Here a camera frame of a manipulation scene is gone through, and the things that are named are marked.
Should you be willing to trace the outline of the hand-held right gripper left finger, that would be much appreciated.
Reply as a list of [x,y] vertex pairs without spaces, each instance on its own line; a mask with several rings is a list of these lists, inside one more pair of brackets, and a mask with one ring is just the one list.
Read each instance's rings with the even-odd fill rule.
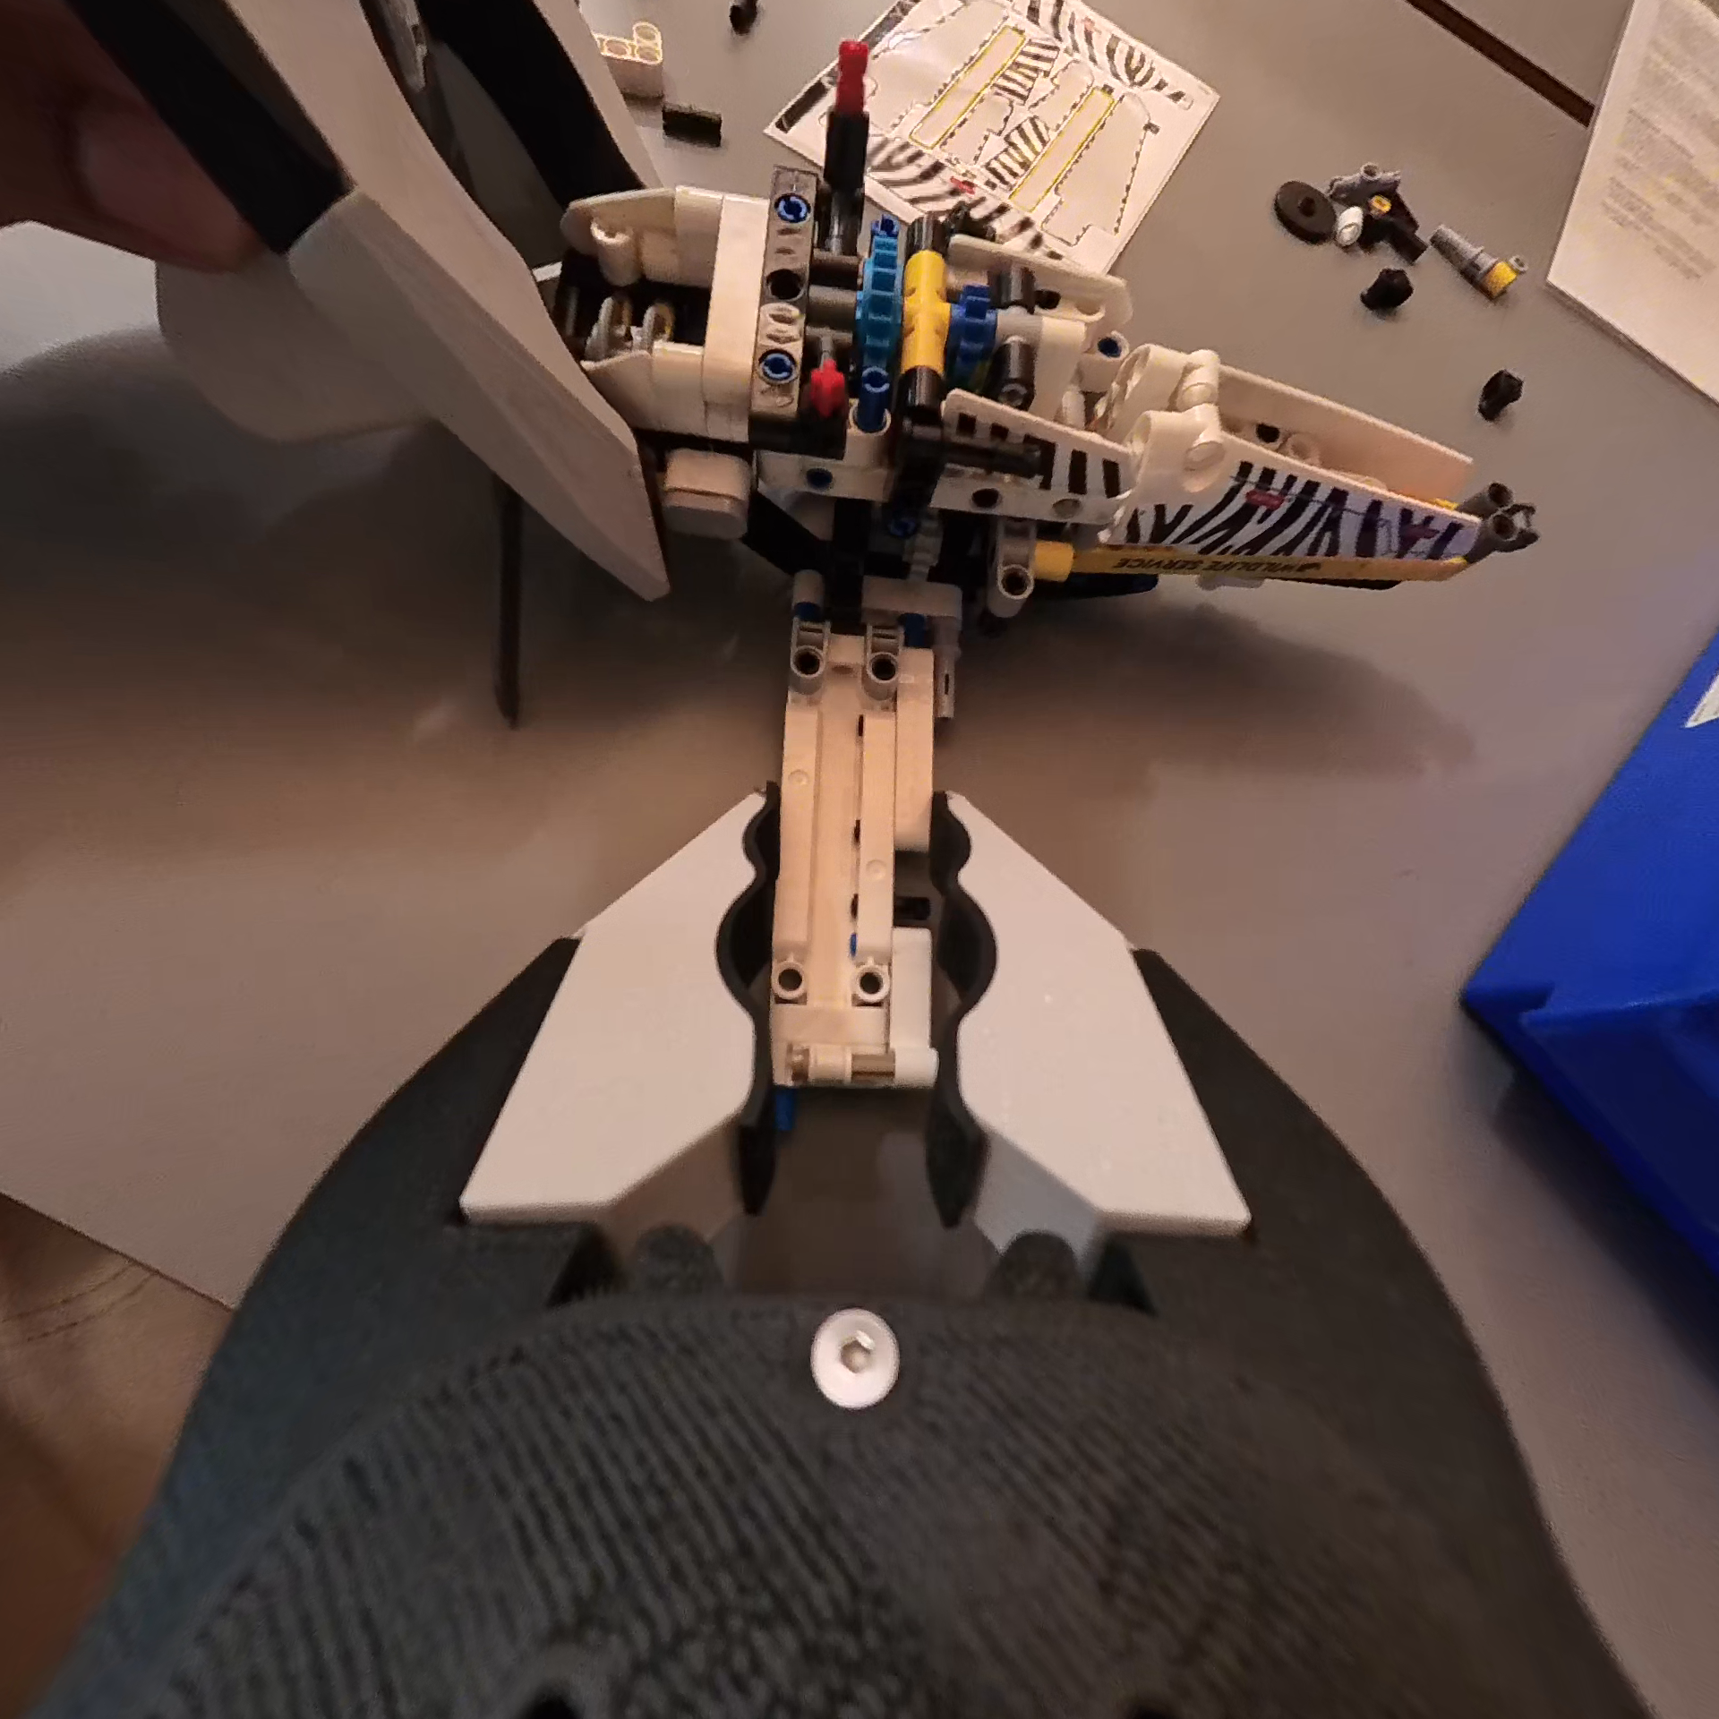
[[758,1036],[718,968],[755,883],[744,794],[590,919],[461,1195],[470,1223],[723,1231]]

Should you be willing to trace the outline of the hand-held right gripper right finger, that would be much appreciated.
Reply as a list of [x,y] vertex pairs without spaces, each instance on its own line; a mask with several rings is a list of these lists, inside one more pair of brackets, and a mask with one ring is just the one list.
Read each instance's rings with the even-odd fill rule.
[[937,794],[947,996],[924,1148],[937,1217],[1048,1235],[1235,1238],[1252,1222],[1127,937],[959,794]]

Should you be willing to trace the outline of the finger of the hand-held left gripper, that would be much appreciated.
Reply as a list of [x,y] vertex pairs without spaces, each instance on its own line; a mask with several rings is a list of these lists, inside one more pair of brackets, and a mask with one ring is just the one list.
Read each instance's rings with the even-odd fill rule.
[[562,256],[569,205],[659,184],[578,4],[360,11],[439,159],[527,269]]
[[420,241],[351,191],[289,251],[310,304],[578,550],[643,599],[671,582],[635,431],[559,335],[529,271],[457,221]]

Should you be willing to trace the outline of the lego airplane body with propeller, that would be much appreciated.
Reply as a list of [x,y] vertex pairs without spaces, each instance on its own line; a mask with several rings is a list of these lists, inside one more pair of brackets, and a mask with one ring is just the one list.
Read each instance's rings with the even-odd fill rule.
[[863,225],[872,58],[847,39],[823,168],[767,197],[677,187],[569,206],[552,312],[641,433],[666,530],[740,539],[794,574],[790,705],[846,673],[861,708],[954,705],[959,630],[1038,585],[1154,582],[1191,516],[1170,486],[1179,358],[1129,347],[1125,292],[966,198]]

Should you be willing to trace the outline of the white lego wing assembly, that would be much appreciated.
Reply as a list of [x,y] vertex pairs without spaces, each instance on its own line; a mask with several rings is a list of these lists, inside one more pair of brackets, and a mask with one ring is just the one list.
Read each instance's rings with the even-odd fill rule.
[[959,591],[861,580],[838,630],[791,582],[767,1031],[779,1089],[930,1089],[933,745],[954,714]]

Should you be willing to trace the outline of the small lego piece cluster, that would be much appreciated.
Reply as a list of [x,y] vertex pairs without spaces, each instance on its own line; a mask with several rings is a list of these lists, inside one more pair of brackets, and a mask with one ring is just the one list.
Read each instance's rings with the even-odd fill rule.
[[1334,246],[1345,251],[1392,248],[1408,266],[1427,253],[1421,224],[1404,203],[1402,172],[1367,161],[1325,184],[1336,211]]

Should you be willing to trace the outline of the grey yellow lego connector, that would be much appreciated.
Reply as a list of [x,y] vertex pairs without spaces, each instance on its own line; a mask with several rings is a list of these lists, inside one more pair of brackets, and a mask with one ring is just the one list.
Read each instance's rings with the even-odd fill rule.
[[1503,299],[1527,272],[1523,258],[1498,253],[1482,244],[1473,244],[1448,225],[1433,230],[1429,246],[1467,287],[1492,302]]

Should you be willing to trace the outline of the person's left hand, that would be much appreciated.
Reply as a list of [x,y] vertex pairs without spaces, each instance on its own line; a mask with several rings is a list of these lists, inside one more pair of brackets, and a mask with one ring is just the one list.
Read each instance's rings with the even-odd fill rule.
[[1,4],[1,228],[22,225],[197,272],[264,249],[60,2]]

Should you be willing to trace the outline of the blue plastic bin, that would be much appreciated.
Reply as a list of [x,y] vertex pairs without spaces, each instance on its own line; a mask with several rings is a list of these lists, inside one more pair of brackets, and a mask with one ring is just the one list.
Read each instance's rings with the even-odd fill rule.
[[1524,894],[1461,1003],[1714,1272],[1714,640]]

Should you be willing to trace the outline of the zebra sticker sheet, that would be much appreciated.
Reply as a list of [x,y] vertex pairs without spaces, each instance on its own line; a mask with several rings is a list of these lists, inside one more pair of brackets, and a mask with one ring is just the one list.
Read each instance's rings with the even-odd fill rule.
[[967,212],[993,240],[1107,272],[1217,94],[1079,2],[894,4],[863,32],[870,203]]

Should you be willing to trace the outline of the printed paper sheet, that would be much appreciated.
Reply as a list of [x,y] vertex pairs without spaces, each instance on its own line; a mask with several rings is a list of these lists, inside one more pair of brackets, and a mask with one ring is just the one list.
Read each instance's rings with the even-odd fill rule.
[[1714,2],[1629,11],[1549,287],[1717,399]]

